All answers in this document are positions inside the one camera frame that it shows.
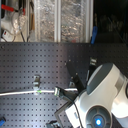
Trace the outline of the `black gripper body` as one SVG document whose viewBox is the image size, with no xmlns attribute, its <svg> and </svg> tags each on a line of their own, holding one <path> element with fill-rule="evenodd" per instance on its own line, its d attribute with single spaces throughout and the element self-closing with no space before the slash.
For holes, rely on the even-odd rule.
<svg viewBox="0 0 128 128">
<path fill-rule="evenodd" d="M 96 58 L 90 58 L 90 62 L 89 62 L 89 68 L 87 71 L 87 76 L 86 76 L 86 81 L 89 81 L 89 78 L 91 77 L 91 75 L 93 74 L 93 72 L 96 70 L 96 66 L 97 66 L 97 59 Z M 71 61 L 68 61 L 66 63 L 66 67 L 67 70 L 71 76 L 71 79 L 73 80 L 76 89 L 78 90 L 78 93 L 81 93 L 85 87 L 78 75 L 78 72 L 75 70 L 73 64 Z"/>
</svg>

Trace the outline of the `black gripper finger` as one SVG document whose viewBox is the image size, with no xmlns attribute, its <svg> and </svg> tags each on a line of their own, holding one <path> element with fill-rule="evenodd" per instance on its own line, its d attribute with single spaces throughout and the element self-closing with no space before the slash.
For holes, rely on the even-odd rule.
<svg viewBox="0 0 128 128">
<path fill-rule="evenodd" d="M 70 99 L 75 99 L 77 95 L 74 92 L 66 91 L 60 87 L 55 87 L 54 88 L 54 95 L 57 97 L 68 97 Z"/>
<path fill-rule="evenodd" d="M 57 122 L 58 122 L 59 124 L 62 124 L 59 115 L 60 115 L 63 111 L 65 111 L 68 107 L 70 107 L 71 105 L 74 105 L 76 111 L 78 112 L 78 109 L 77 109 L 77 107 L 76 107 L 76 105 L 75 105 L 75 103 L 74 103 L 74 101 L 73 101 L 72 99 L 70 99 L 69 97 L 62 97 L 61 99 L 65 100 L 66 103 L 65 103 L 63 106 L 61 106 L 61 107 L 54 113 L 54 115 L 55 115 L 55 117 L 56 117 L 56 119 L 57 119 Z"/>
</svg>

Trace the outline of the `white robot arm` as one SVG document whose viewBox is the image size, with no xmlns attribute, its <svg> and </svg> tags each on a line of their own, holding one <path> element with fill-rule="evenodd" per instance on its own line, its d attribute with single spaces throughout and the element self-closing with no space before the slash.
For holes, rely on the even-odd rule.
<svg viewBox="0 0 128 128">
<path fill-rule="evenodd" d="M 112 116 L 128 117 L 128 78 L 113 63 L 96 66 L 90 59 L 87 86 L 84 87 L 72 62 L 66 63 L 78 93 L 56 87 L 54 95 L 66 100 L 55 112 L 63 127 L 59 114 L 64 111 L 73 128 L 112 128 Z"/>
</svg>

